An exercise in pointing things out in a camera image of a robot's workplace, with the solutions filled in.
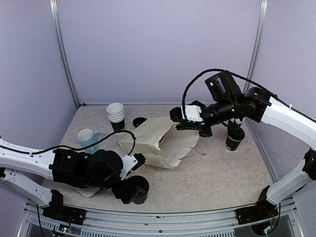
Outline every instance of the robotic arm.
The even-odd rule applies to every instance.
[[[170,111],[170,118],[180,123],[195,123],[206,128],[230,119],[250,118],[293,135],[310,146],[304,159],[285,177],[262,190],[255,206],[236,210],[239,224],[277,215],[276,205],[288,195],[316,180],[316,122],[294,111],[272,97],[269,91],[252,87],[242,94],[232,74],[222,71],[205,81],[215,104],[205,106],[198,101]]]
[[[126,177],[144,163],[142,154],[121,158],[114,151],[105,150],[94,154],[65,149],[41,152],[0,138],[0,182],[33,200],[44,209],[44,216],[78,225],[83,223],[85,210],[64,206],[63,195],[58,190],[42,187],[21,171],[70,185],[90,196],[100,189],[111,189],[124,204],[132,201],[140,204],[138,198],[147,196],[147,180],[141,176]]]

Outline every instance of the black and white cup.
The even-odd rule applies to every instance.
[[[226,149],[229,151],[235,151],[244,138],[245,133],[242,128],[239,127],[238,129],[227,129],[227,138],[225,143]]]
[[[106,111],[114,131],[125,128],[124,105],[121,103],[112,103],[107,106]]]

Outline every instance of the table surface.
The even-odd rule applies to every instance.
[[[168,116],[172,105],[126,105],[125,128],[133,130],[136,117]],[[259,151],[246,126],[246,137],[238,149],[225,149],[227,130],[223,125],[212,127],[213,136],[199,138],[195,150],[187,154],[178,167],[165,169],[143,165],[131,175],[144,176],[150,189],[142,205],[124,205],[110,190],[85,198],[72,187],[45,180],[43,185],[64,195],[64,204],[100,210],[126,212],[193,212],[222,209],[254,203],[271,179]],[[111,133],[106,106],[81,106],[67,129],[61,144],[79,147],[77,134],[84,128],[99,129],[102,136]],[[121,157],[124,151],[118,141],[126,134],[116,134],[98,145],[99,149],[114,150]]]

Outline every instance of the mug handle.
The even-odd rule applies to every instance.
[[[97,142],[98,142],[98,141],[101,140],[102,134],[101,134],[101,132],[100,132],[99,130],[95,130],[95,131],[93,132],[93,136],[95,137],[95,139],[96,139]]]

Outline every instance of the mug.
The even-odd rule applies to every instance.
[[[101,132],[99,130],[92,131],[91,129],[84,129],[81,130],[78,135],[77,139],[80,142],[80,145],[82,147],[89,146],[95,142],[98,142],[101,140]],[[88,149],[84,150],[87,153],[93,154],[97,151],[97,145],[90,147]]]

